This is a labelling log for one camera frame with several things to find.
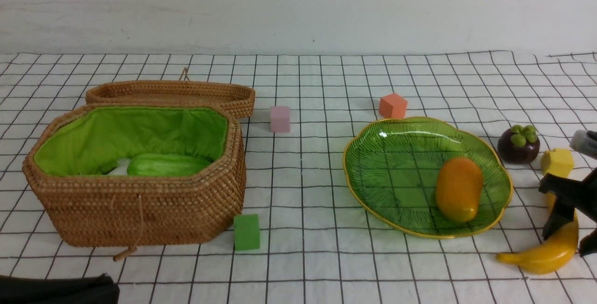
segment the basket lid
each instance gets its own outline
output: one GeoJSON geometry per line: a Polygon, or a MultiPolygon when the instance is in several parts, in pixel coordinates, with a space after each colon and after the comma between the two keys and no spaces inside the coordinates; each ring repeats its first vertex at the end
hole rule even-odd
{"type": "Polygon", "coordinates": [[[87,104],[217,104],[237,119],[251,117],[255,90],[236,83],[191,81],[187,68],[177,81],[132,80],[104,83],[85,93],[87,104]]]}

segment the white wall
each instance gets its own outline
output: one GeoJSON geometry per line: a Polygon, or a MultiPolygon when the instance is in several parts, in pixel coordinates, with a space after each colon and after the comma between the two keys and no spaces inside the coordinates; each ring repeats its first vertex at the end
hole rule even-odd
{"type": "Polygon", "coordinates": [[[597,0],[0,0],[0,53],[597,50],[597,0]]]}

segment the foam cube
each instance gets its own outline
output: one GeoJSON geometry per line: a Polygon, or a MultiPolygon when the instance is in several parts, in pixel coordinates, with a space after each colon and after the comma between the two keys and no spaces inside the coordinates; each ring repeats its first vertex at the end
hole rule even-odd
{"type": "Polygon", "coordinates": [[[271,132],[290,132],[290,107],[273,106],[269,113],[271,132]]]}
{"type": "Polygon", "coordinates": [[[555,148],[545,151],[541,157],[543,174],[567,178],[574,168],[574,159],[569,149],[555,148]]]}
{"type": "Polygon", "coordinates": [[[407,112],[409,102],[396,93],[383,97],[379,102],[379,113],[386,119],[402,119],[407,112]]]}
{"type": "Polygon", "coordinates": [[[234,249],[259,249],[261,238],[259,234],[259,216],[256,214],[241,214],[234,217],[234,249]]]}

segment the yellow block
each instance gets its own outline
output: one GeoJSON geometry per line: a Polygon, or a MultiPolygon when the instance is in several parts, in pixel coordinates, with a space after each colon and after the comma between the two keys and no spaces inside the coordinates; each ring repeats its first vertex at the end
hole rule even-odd
{"type": "Polygon", "coordinates": [[[567,178],[574,168],[574,159],[569,149],[555,148],[545,151],[541,157],[543,175],[552,174],[567,178]]]}

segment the green block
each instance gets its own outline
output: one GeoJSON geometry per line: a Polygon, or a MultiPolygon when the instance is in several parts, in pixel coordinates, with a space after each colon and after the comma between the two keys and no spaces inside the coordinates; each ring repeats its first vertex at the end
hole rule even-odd
{"type": "Polygon", "coordinates": [[[259,249],[261,238],[259,235],[259,216],[256,214],[242,214],[234,217],[234,249],[259,249]]]}

